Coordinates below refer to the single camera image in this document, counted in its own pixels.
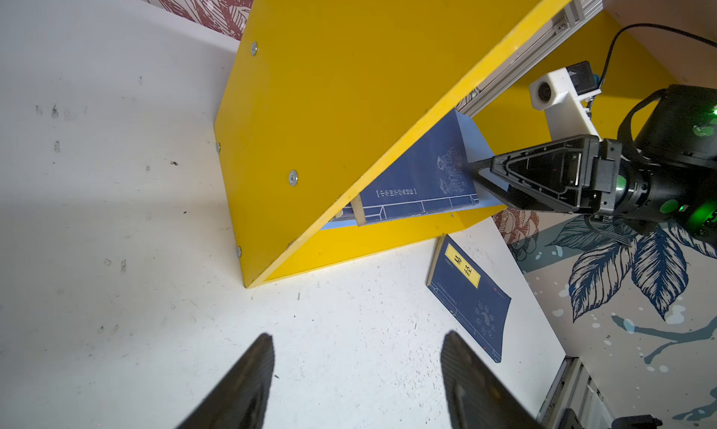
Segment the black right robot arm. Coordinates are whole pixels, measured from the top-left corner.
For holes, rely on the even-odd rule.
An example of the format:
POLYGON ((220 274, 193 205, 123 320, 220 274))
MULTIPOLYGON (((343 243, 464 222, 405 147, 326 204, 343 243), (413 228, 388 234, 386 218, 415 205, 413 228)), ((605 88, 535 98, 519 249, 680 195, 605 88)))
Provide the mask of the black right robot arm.
POLYGON ((614 218, 640 234, 674 222, 716 243, 716 92, 672 85, 642 100, 616 139, 574 136, 470 163, 519 210, 614 218))

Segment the navy book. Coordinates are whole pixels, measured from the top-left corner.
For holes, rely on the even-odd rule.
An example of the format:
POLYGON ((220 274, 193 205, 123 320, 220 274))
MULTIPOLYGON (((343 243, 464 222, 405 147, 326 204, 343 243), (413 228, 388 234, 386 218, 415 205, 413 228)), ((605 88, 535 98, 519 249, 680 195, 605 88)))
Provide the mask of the navy book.
POLYGON ((438 239, 427 287, 499 364, 512 299, 448 235, 438 239))
POLYGON ((493 152, 471 117, 450 111, 351 202, 358 225, 492 207, 466 167, 493 152))

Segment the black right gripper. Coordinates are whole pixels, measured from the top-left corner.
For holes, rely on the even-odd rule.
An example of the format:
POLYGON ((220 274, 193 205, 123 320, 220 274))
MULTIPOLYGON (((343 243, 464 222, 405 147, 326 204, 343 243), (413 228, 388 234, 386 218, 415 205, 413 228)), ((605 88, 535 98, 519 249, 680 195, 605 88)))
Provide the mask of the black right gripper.
POLYGON ((514 209, 642 216, 650 171, 622 152, 623 144, 613 139, 572 137, 472 162, 467 173, 514 209))

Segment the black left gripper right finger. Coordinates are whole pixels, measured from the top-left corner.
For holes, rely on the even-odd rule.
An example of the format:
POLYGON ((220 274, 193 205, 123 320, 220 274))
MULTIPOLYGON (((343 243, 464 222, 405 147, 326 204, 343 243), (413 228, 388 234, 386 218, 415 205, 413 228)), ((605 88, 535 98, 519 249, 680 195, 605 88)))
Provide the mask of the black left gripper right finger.
POLYGON ((453 428, 541 426, 455 331, 444 337, 441 369, 453 428))

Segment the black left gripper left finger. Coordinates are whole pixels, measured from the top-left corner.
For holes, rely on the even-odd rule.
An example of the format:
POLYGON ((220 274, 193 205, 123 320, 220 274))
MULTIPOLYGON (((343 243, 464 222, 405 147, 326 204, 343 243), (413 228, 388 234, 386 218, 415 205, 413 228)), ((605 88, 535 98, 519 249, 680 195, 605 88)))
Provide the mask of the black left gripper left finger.
POLYGON ((178 428, 261 428, 274 378, 273 338, 262 333, 178 428))

